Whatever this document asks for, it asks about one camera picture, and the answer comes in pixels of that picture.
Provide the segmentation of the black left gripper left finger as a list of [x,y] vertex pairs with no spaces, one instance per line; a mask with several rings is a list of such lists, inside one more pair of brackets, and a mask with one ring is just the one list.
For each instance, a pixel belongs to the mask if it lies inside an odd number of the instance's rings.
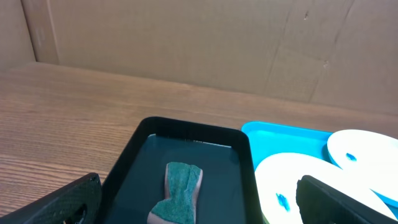
[[2,224],[94,223],[102,197],[97,173],[68,185],[1,217]]

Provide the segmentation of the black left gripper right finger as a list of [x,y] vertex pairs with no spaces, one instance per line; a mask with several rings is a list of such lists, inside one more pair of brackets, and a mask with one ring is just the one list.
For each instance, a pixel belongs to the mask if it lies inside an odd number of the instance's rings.
[[296,203],[303,224],[397,224],[310,175],[298,180]]

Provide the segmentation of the yellow plate with blue stain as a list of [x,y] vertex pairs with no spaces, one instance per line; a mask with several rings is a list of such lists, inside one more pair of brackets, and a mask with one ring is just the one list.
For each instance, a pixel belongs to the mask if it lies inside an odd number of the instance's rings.
[[395,220],[393,212],[367,186],[329,162],[305,154],[284,152],[265,158],[255,170],[261,210],[268,223],[302,224],[296,203],[297,182],[310,175]]

